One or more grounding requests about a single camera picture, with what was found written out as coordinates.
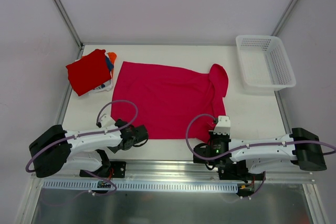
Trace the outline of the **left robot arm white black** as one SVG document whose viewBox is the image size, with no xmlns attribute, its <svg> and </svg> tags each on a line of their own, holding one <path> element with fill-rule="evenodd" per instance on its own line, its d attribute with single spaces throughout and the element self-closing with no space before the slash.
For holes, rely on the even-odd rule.
<svg viewBox="0 0 336 224">
<path fill-rule="evenodd" d="M 30 144 L 32 157 L 27 172 L 46 178 L 62 170 L 74 170 L 81 177 L 107 178 L 113 166 L 106 148 L 115 154 L 140 147 L 149 139 L 144 125 L 135 127 L 121 119 L 97 125 L 94 131 L 66 131 L 60 124 L 50 127 Z"/>
</svg>

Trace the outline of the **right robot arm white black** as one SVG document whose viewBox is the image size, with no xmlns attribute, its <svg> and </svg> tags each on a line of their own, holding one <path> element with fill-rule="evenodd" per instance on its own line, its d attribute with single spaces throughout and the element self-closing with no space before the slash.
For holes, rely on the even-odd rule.
<svg viewBox="0 0 336 224">
<path fill-rule="evenodd" d="M 303 171 L 327 169 L 319 137 L 303 128 L 269 139 L 239 140 L 209 132 L 207 143 L 193 148 L 193 162 L 217 169 L 221 180 L 262 180 L 266 171 L 298 166 Z"/>
</svg>

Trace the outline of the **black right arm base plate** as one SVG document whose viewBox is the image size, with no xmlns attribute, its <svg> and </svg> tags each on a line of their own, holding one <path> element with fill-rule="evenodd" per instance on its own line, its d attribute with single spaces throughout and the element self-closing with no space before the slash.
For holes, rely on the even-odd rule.
<svg viewBox="0 0 336 224">
<path fill-rule="evenodd" d="M 218 175 L 220 180 L 240 180 L 245 183 L 248 181 L 262 181 L 263 173 L 252 174 L 248 171 L 246 161 L 240 161 L 237 163 L 226 164 L 226 166 L 218 167 Z"/>
</svg>

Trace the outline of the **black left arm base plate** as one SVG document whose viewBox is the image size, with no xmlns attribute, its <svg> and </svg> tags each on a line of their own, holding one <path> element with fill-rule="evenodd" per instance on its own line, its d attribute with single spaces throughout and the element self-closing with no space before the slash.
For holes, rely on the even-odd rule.
<svg viewBox="0 0 336 224">
<path fill-rule="evenodd" d="M 102 178 L 125 178 L 126 165 L 124 161 L 107 161 L 91 173 Z"/>
</svg>

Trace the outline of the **crimson pink t-shirt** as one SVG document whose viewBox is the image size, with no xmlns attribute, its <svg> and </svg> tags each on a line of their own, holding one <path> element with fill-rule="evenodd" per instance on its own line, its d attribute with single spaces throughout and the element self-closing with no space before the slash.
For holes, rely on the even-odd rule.
<svg viewBox="0 0 336 224">
<path fill-rule="evenodd" d="M 208 73 L 179 67 L 123 62 L 112 100 L 111 117 L 144 125 L 152 140 L 208 140 L 214 119 L 225 115 L 229 78 L 213 64 Z"/>
</svg>

